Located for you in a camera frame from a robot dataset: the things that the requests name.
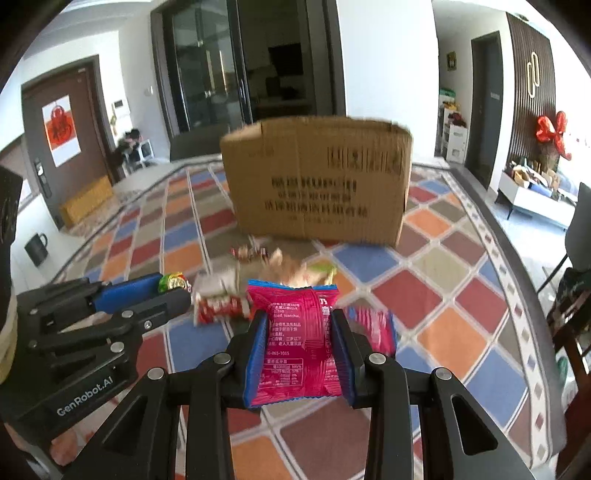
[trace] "brown wooden door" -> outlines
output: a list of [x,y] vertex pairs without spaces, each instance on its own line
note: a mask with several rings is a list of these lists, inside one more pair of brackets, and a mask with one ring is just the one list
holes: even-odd
[[[96,122],[92,73],[90,67],[77,67],[42,80],[22,93],[29,157],[58,228],[63,226],[60,205],[89,183],[109,175]],[[46,121],[48,111],[51,120]]]

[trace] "blue gripper pad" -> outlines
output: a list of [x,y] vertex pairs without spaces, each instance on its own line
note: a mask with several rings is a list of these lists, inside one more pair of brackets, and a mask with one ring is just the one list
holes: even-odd
[[161,278],[162,274],[152,273],[135,280],[105,287],[94,298],[95,309],[97,312],[113,314],[118,310],[154,298],[158,295],[158,282]]
[[255,332],[252,343],[251,354],[246,364],[246,376],[244,382],[244,393],[242,399],[246,408],[250,408],[258,391],[258,384],[261,380],[262,367],[265,360],[265,347],[267,345],[267,330],[269,328],[269,317],[265,314],[261,318],[258,330]]
[[355,370],[347,353],[345,339],[333,314],[330,315],[330,342],[335,358],[336,371],[339,375],[340,389],[349,405],[353,405],[356,398]]

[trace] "colorful checkered rug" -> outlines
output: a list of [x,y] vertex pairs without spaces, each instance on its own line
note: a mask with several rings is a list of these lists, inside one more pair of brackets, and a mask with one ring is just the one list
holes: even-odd
[[[430,372],[450,368],[509,437],[528,465],[548,458],[547,395],[530,319],[494,234],[454,177],[414,167],[400,244],[254,239],[240,232],[220,164],[184,167],[134,200],[78,253],[58,280],[87,276],[114,283],[144,274],[184,271],[194,278],[231,262],[231,247],[248,242],[281,248],[339,273],[339,305],[387,307],[400,334],[397,360]],[[222,351],[245,325],[193,326],[191,311],[146,334],[138,372],[182,371]],[[81,422],[88,438],[116,406]],[[177,472],[184,474],[186,415],[179,427]],[[418,411],[412,412],[416,477],[422,477]],[[361,478],[368,411],[342,398],[229,414],[237,478]]]

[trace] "television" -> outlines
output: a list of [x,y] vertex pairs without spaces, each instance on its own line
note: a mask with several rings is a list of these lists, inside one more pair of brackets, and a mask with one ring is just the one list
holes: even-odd
[[299,43],[278,45],[276,47],[268,47],[268,49],[271,63],[275,67],[279,77],[304,74],[304,66],[301,60],[301,45]]

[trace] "pink snack bag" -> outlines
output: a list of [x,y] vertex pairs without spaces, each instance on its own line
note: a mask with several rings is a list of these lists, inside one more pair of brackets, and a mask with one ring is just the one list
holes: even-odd
[[347,320],[357,323],[374,352],[392,357],[396,354],[396,328],[392,312],[365,307],[347,307],[344,312]]
[[251,280],[247,292],[254,309],[265,310],[269,320],[261,379],[251,406],[341,395],[330,345],[336,285],[294,289]]

